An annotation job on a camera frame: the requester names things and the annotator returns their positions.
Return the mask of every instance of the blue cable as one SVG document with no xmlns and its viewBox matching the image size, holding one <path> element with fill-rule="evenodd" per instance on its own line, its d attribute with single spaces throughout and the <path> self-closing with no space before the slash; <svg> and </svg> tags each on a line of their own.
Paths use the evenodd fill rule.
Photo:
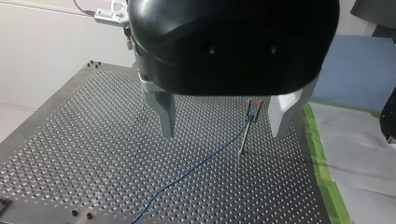
<svg viewBox="0 0 396 224">
<path fill-rule="evenodd" d="M 180 182 L 180 180 L 184 179 L 186 176 L 190 175 L 192 172 L 194 172 L 196 169 L 198 169 L 202 164 L 204 164 L 205 162 L 209 161 L 210 159 L 212 159 L 214 156 L 216 156 L 217 154 L 219 154 L 221 151 L 223 151 L 226 147 L 228 147 L 230 144 L 232 144 L 234 141 L 236 141 L 239 136 L 241 136 L 242 132 L 246 129 L 246 127 L 248 126 L 248 124 L 253 121 L 254 116 L 250 115 L 249 119 L 247 120 L 245 126 L 242 128 L 242 130 L 239 132 L 239 134 L 237 134 L 233 140 L 231 140 L 230 142 L 228 142 L 227 144 L 225 144 L 223 147 L 221 147 L 220 149 L 218 149 L 217 151 L 215 151 L 214 153 L 212 153 L 211 155 L 207 156 L 203 161 L 200 161 L 198 164 L 196 164 L 194 167 L 192 167 L 186 174 L 182 175 L 180 178 L 178 178 L 177 180 L 175 180 L 174 182 L 170 183 L 169 185 L 165 186 L 163 189 L 161 189 L 160 191 L 158 191 L 157 193 L 155 193 L 151 200 L 148 202 L 148 205 L 146 205 L 145 209 L 139 214 L 139 216 L 137 216 L 137 218 L 134 219 L 134 221 L 131 224 L 135 224 L 137 221 L 139 221 L 139 219 L 145 215 L 145 213 L 149 210 L 149 207 L 151 206 L 152 202 L 154 202 L 154 200 L 158 197 L 158 195 L 160 195 L 160 193 L 164 192 L 166 189 L 171 188 L 172 186 L 174 186 L 176 183 Z"/>
</svg>

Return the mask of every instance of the floor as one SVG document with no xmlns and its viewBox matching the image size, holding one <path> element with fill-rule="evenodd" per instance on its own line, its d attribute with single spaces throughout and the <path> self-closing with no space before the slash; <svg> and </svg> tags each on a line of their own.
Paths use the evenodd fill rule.
<svg viewBox="0 0 396 224">
<path fill-rule="evenodd" d="M 0 142 L 35 112 L 33 108 L 0 104 Z"/>
</svg>

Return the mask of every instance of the metal bracket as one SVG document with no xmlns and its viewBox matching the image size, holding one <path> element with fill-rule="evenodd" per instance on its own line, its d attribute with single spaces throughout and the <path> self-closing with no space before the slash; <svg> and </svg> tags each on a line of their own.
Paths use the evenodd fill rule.
<svg viewBox="0 0 396 224">
<path fill-rule="evenodd" d="M 159 117 L 163 136 L 173 137 L 176 120 L 174 94 L 162 89 L 151 80 L 144 79 L 140 74 L 139 79 L 147 104 Z"/>
<path fill-rule="evenodd" d="M 273 137 L 286 135 L 292 116 L 311 99 L 317 81 L 318 76 L 298 91 L 285 95 L 271 96 L 268 106 L 268 119 L 270 120 Z"/>
<path fill-rule="evenodd" d="M 99 23 L 128 27 L 128 5 L 122 0 L 112 0 L 110 10 L 98 8 L 93 15 L 93 18 Z"/>
</svg>

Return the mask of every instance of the white wall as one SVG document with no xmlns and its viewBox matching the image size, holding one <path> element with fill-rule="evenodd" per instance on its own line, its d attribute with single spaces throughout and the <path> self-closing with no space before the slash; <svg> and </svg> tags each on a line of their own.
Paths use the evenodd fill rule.
<svg viewBox="0 0 396 224">
<path fill-rule="evenodd" d="M 89 10 L 110 2 L 77 1 Z M 373 25 L 349 13 L 354 2 L 340 0 L 337 34 L 371 35 Z M 89 60 L 131 66 L 122 29 L 81 14 L 73 0 L 0 0 L 0 105 L 40 107 Z"/>
<path fill-rule="evenodd" d="M 340 1 L 340 20 L 338 22 L 338 35 L 366 35 L 371 36 L 376 27 L 375 24 L 359 19 L 350 14 L 356 0 Z"/>
</svg>

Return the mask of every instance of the white surface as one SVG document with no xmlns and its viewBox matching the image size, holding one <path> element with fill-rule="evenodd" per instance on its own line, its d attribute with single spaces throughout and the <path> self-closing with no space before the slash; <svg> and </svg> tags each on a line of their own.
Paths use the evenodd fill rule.
<svg viewBox="0 0 396 224">
<path fill-rule="evenodd" d="M 0 143 L 3 142 L 33 111 L 20 110 L 0 105 Z"/>
<path fill-rule="evenodd" d="M 0 103 L 39 108 L 89 60 L 132 66 L 120 27 L 0 4 Z"/>
<path fill-rule="evenodd" d="M 110 9 L 111 0 L 76 0 L 78 5 L 84 10 L 96 11 L 97 8 Z M 18 6 L 44 8 L 73 14 L 83 15 L 73 0 L 0 0 L 0 3 L 7 3 Z"/>
<path fill-rule="evenodd" d="M 332 180 L 396 196 L 396 151 L 382 135 L 379 120 L 334 106 L 311 107 Z"/>
<path fill-rule="evenodd" d="M 375 24 L 359 19 L 350 14 L 356 0 L 340 1 L 340 20 L 336 33 L 338 35 L 366 35 L 371 36 L 376 27 Z"/>
<path fill-rule="evenodd" d="M 394 224 L 396 198 L 338 184 L 350 218 L 355 224 Z"/>
</svg>

